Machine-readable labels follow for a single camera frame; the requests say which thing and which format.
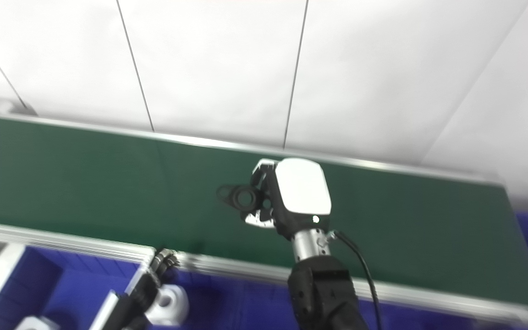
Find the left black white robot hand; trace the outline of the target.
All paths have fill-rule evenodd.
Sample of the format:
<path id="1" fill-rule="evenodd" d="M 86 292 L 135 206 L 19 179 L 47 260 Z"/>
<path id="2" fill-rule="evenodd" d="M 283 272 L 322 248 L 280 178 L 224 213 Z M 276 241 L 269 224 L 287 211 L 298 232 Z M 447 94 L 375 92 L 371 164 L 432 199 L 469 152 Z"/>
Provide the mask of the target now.
<path id="1" fill-rule="evenodd" d="M 91 330 L 146 330 L 145 313 L 153 305 L 163 276 L 180 265 L 176 252 L 162 249 L 147 265 L 140 267 L 124 293 L 110 291 L 96 314 Z"/>

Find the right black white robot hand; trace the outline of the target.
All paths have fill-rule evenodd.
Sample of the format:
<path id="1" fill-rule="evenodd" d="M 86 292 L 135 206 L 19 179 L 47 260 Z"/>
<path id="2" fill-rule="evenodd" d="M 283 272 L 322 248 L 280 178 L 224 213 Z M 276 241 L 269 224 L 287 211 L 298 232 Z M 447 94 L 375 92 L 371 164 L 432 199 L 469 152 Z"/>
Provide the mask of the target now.
<path id="1" fill-rule="evenodd" d="M 332 202 L 325 174 L 310 159 L 260 159 L 249 183 L 260 204 L 240 213 L 245 223 L 274 228 L 292 240 L 302 231 L 328 232 Z"/>

